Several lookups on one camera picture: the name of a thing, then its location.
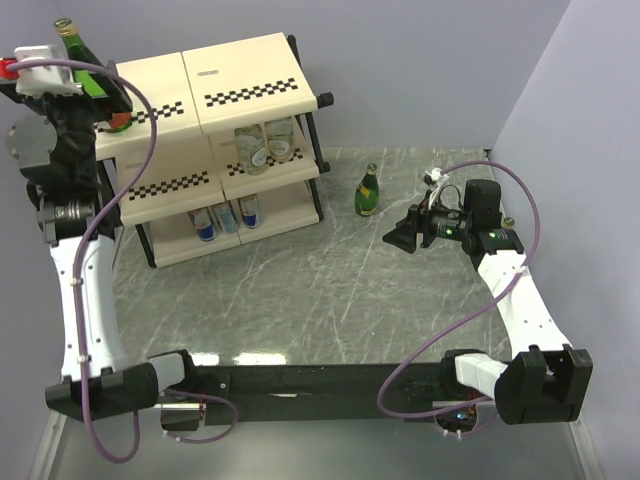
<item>bottle cap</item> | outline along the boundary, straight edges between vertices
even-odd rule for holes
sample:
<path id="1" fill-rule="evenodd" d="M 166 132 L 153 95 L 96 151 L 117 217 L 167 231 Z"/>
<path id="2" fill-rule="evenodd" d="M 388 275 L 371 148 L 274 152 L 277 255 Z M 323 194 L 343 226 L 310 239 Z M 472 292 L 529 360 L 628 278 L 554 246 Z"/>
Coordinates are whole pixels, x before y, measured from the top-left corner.
<path id="1" fill-rule="evenodd" d="M 76 24 L 70 18 L 59 18 L 53 22 L 53 26 L 61 37 L 72 37 L 78 34 Z"/>

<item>gray wall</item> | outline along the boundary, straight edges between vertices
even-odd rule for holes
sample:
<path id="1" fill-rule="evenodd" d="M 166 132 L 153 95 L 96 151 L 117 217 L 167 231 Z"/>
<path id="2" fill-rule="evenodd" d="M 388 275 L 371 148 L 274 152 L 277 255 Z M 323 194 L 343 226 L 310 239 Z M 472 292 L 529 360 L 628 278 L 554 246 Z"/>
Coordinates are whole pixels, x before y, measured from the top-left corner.
<path id="1" fill-rule="evenodd" d="M 284 31 L 324 146 L 492 147 L 569 0 L 58 0 L 116 61 Z"/>
<path id="2" fill-rule="evenodd" d="M 536 282 L 593 356 L 586 418 L 607 478 L 625 480 L 640 465 L 639 23 L 636 0 L 573 0 L 493 152 L 539 201 Z M 530 239 L 529 207 L 508 185 Z"/>
<path id="3" fill-rule="evenodd" d="M 55 41 L 48 0 L 10 2 L 3 9 L 0 55 L 20 45 Z M 11 122 L 25 107 L 0 98 L 0 477 L 26 478 L 48 415 L 44 388 L 60 376 L 64 345 L 58 283 L 27 199 L 25 180 L 4 147 Z"/>

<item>shelf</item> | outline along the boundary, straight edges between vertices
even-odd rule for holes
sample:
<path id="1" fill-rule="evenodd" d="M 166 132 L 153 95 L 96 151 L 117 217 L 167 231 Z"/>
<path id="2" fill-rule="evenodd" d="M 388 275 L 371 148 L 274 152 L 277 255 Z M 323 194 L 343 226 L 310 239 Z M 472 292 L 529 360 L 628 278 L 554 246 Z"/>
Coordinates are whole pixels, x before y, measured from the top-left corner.
<path id="1" fill-rule="evenodd" d="M 241 243 L 255 242 L 297 228 L 318 223 L 318 213 L 304 182 L 268 190 L 258 195 L 264 223 L 255 229 L 247 228 L 238 214 L 238 234 Z"/>
<path id="2" fill-rule="evenodd" d="M 145 152 L 116 157 L 118 187 L 129 182 Z M 120 201 L 124 225 L 136 225 L 224 202 L 207 138 L 158 146 L 136 185 Z"/>
<path id="3" fill-rule="evenodd" d="M 293 159 L 278 163 L 271 157 L 267 157 L 269 169 L 260 175 L 249 175 L 240 167 L 233 131 L 209 137 L 213 158 L 227 200 L 320 176 L 313 152 L 295 120 L 293 129 L 296 148 Z"/>
<path id="4" fill-rule="evenodd" d="M 184 62 L 180 53 L 119 63 L 118 73 L 133 83 L 156 109 L 158 145 L 201 135 L 200 124 Z M 133 101 L 134 123 L 120 133 L 105 133 L 99 125 L 96 158 L 146 150 L 151 127 L 147 112 L 138 97 L 129 92 Z"/>
<path id="5" fill-rule="evenodd" d="M 240 245 L 237 234 L 221 233 L 210 242 L 198 238 L 186 213 L 162 218 L 150 223 L 153 255 L 158 267 L 166 267 L 202 255 L 219 252 Z"/>
<path id="6" fill-rule="evenodd" d="M 282 33 L 182 56 L 205 135 L 318 109 Z"/>

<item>can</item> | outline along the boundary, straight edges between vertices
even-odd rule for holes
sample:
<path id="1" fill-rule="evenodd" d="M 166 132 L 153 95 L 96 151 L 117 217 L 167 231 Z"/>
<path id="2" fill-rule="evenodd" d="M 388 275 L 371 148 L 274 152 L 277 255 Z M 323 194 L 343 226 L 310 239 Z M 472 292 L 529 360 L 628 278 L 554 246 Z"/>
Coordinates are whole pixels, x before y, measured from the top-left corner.
<path id="1" fill-rule="evenodd" d="M 198 238 L 203 242 L 210 242 L 215 238 L 215 227 L 213 219 L 207 207 L 197 208 L 188 212 L 193 227 L 196 229 Z"/>
<path id="2" fill-rule="evenodd" d="M 211 205 L 211 210 L 218 219 L 218 223 L 224 233 L 236 233 L 238 231 L 238 219 L 229 202 Z"/>
<path id="3" fill-rule="evenodd" d="M 238 199 L 242 221 L 247 228 L 258 228 L 262 225 L 262 212 L 258 203 L 258 195 L 247 195 Z"/>

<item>champagne bottle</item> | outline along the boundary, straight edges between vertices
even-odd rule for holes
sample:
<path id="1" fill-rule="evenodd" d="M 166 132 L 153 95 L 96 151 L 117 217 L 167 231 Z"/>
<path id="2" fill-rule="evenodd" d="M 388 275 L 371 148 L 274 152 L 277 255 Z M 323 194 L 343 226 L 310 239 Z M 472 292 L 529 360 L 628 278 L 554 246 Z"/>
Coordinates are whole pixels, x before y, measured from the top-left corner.
<path id="1" fill-rule="evenodd" d="M 53 25 L 67 49 L 67 56 L 70 60 L 104 67 L 98 57 L 84 43 L 73 21 L 68 18 L 60 18 Z M 120 84 L 104 75 L 90 73 L 87 70 L 74 70 L 73 74 L 75 81 L 83 85 L 87 94 L 93 98 L 99 109 L 107 116 L 111 127 L 110 130 L 106 130 L 107 132 L 121 132 L 131 126 L 131 99 Z"/>
<path id="2" fill-rule="evenodd" d="M 378 186 L 378 166 L 375 163 L 367 165 L 367 173 L 356 188 L 356 213 L 363 217 L 373 215 L 378 206 L 380 187 Z"/>

